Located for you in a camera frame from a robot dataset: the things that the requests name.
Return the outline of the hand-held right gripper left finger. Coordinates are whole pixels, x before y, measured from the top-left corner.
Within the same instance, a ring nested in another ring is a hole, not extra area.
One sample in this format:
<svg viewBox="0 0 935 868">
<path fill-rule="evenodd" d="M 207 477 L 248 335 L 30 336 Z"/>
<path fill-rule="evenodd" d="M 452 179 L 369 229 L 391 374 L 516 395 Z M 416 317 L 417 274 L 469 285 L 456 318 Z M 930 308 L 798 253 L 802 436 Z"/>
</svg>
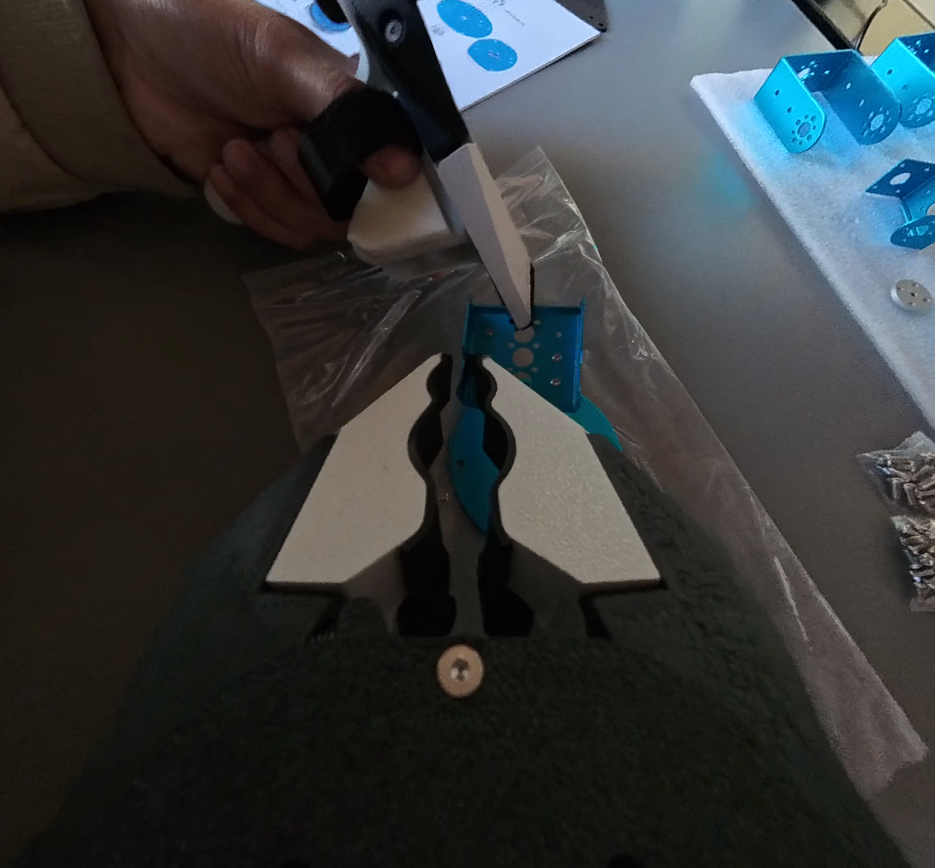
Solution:
<svg viewBox="0 0 935 868">
<path fill-rule="evenodd" d="M 451 356 L 429 357 L 319 444 L 269 589 L 369 600 L 400 635 L 450 633 L 457 606 L 431 470 L 451 371 Z"/>
</svg>

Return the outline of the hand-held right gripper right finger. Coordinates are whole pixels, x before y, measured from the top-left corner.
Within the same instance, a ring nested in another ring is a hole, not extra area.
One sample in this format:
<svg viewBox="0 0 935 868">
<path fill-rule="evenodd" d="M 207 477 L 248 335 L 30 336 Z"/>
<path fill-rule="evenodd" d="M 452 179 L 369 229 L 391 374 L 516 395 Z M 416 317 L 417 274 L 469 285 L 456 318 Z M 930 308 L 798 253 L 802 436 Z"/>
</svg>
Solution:
<svg viewBox="0 0 935 868">
<path fill-rule="evenodd" d="M 488 495 L 478 593 L 485 633 L 528 636 L 570 609 L 588 630 L 599 597 L 663 587 L 625 502 L 585 429 L 495 360 L 478 362 Z"/>
</svg>

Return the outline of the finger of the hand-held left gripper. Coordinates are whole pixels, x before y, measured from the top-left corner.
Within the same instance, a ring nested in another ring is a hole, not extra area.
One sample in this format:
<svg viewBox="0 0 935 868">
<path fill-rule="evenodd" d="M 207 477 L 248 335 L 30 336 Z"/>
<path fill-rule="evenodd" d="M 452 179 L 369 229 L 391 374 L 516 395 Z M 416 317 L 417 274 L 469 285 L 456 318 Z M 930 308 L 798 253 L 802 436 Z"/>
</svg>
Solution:
<svg viewBox="0 0 935 868">
<path fill-rule="evenodd" d="M 478 146 L 466 143 L 438 162 L 438 178 L 517 329 L 532 324 L 534 271 Z"/>
</svg>

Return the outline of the blue round metal plate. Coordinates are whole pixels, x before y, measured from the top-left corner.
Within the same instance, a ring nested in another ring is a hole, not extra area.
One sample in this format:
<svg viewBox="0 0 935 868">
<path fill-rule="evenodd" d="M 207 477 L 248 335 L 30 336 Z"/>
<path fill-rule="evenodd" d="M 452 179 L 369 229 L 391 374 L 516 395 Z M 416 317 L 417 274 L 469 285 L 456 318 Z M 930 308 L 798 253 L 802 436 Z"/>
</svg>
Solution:
<svg viewBox="0 0 935 868">
<path fill-rule="evenodd" d="M 586 433 L 603 437 L 618 451 L 623 450 L 608 418 L 587 397 L 581 396 L 578 406 L 565 414 Z M 482 534 L 487 530 L 489 498 L 498 475 L 497 466 L 485 453 L 484 434 L 484 412 L 462 404 L 448 443 L 449 472 L 458 502 Z"/>
</svg>

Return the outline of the blue U-shaped metal bracket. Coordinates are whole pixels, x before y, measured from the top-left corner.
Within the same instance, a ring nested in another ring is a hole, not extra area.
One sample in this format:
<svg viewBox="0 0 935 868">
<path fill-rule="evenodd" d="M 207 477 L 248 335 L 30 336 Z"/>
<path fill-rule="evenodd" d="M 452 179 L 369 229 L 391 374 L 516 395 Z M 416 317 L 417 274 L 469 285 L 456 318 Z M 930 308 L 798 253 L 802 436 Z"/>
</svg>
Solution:
<svg viewBox="0 0 935 868">
<path fill-rule="evenodd" d="M 601 411 L 580 388 L 583 311 L 578 306 L 538 306 L 532 324 L 515 328 L 505 307 L 470 303 L 462 336 L 462 373 L 457 394 L 478 407 L 473 359 L 490 358 L 517 380 L 569 415 L 587 432 L 605 429 Z"/>
</svg>

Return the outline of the grey desk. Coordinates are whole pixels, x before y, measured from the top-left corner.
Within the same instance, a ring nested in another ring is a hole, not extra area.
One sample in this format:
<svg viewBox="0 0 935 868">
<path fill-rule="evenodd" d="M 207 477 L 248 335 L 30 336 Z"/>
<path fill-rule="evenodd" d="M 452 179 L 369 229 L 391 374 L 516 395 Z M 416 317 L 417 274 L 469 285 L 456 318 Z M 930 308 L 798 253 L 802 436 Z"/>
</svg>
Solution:
<svg viewBox="0 0 935 868">
<path fill-rule="evenodd" d="M 481 103 L 541 146 L 632 313 L 929 748 L 933 628 L 856 454 L 926 427 L 688 87 L 821 40 L 786 0 L 607 0 Z M 2 218 L 2 865 L 110 730 L 183 574 L 298 462 L 241 275 L 288 260 L 145 195 Z"/>
</svg>

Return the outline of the person's left hand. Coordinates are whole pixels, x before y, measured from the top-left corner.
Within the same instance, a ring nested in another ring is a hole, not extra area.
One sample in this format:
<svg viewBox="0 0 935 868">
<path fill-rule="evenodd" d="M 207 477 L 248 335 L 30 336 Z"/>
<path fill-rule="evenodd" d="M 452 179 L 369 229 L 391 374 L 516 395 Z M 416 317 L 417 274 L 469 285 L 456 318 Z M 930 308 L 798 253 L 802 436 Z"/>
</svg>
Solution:
<svg viewBox="0 0 935 868">
<path fill-rule="evenodd" d="M 223 217 L 305 251 L 346 239 L 298 159 L 300 128 L 362 88 L 351 61 L 252 0 L 84 0 L 148 146 Z"/>
</svg>

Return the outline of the white paper sheet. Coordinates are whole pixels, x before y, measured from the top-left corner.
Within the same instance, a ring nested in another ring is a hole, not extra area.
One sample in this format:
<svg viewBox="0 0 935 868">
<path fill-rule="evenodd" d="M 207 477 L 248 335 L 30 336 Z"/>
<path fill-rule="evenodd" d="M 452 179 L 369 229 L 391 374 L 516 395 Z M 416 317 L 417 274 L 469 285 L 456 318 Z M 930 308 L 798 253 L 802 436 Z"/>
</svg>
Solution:
<svg viewBox="0 0 935 868">
<path fill-rule="evenodd" d="M 351 26 L 328 18 L 315 0 L 254 1 L 344 56 L 360 54 Z M 598 38 L 595 27 L 555 0 L 421 0 L 419 10 L 462 111 Z"/>
</svg>

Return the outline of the clear plastic bag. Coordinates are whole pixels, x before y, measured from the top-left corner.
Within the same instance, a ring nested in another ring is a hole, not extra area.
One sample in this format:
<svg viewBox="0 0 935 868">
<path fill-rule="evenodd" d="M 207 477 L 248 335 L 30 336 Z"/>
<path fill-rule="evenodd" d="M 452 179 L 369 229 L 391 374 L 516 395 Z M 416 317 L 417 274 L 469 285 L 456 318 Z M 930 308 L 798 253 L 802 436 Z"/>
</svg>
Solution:
<svg viewBox="0 0 935 868">
<path fill-rule="evenodd" d="M 626 307 L 573 197 L 535 148 L 497 178 L 534 258 L 537 293 L 583 314 L 582 392 L 624 452 L 724 547 L 781 633 L 826 734 L 871 799 L 926 744 L 768 516 L 676 374 Z M 426 356 L 458 356 L 467 303 L 493 292 L 480 266 L 401 283 L 326 252 L 244 276 L 270 339 L 302 451 Z"/>
</svg>

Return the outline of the white foam tray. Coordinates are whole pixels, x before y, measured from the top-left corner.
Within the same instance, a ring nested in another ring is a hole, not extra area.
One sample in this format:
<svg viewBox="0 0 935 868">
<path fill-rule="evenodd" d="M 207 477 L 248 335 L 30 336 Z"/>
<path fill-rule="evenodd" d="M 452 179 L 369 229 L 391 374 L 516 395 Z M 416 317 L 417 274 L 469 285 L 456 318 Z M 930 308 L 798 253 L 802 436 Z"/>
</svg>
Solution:
<svg viewBox="0 0 935 868">
<path fill-rule="evenodd" d="M 782 145 L 754 94 L 765 68 L 695 75 L 690 85 L 752 178 L 869 336 L 933 426 L 933 308 L 906 309 L 893 297 L 910 280 L 933 295 L 933 245 L 913 250 L 890 239 L 903 223 L 894 196 L 866 189 L 906 158 L 933 162 L 933 123 L 897 126 L 881 143 L 858 144 L 835 114 L 809 151 Z"/>
</svg>

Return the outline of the pile of clear screw bags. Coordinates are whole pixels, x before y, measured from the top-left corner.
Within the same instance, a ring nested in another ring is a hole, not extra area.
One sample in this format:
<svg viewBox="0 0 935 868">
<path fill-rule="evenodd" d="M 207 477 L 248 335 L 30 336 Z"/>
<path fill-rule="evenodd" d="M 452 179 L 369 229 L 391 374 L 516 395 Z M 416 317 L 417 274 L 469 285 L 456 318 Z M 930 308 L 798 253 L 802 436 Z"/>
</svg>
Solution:
<svg viewBox="0 0 935 868">
<path fill-rule="evenodd" d="M 881 497 L 910 580 L 912 611 L 934 611 L 934 441 L 917 431 L 897 446 L 859 453 Z"/>
</svg>

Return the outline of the blue rounded metal bracket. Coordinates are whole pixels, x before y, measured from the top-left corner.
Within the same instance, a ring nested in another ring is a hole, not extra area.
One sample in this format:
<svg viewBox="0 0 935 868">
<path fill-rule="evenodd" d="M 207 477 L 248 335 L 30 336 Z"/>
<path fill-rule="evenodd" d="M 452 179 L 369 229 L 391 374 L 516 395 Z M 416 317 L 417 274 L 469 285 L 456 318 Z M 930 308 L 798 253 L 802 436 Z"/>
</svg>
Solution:
<svg viewBox="0 0 935 868">
<path fill-rule="evenodd" d="M 864 146 L 886 139 L 901 116 L 893 91 L 852 49 L 781 58 L 754 104 L 789 153 L 812 149 L 830 113 Z"/>
<path fill-rule="evenodd" d="M 934 32 L 894 38 L 871 69 L 899 103 L 904 127 L 917 129 L 933 122 Z"/>
</svg>

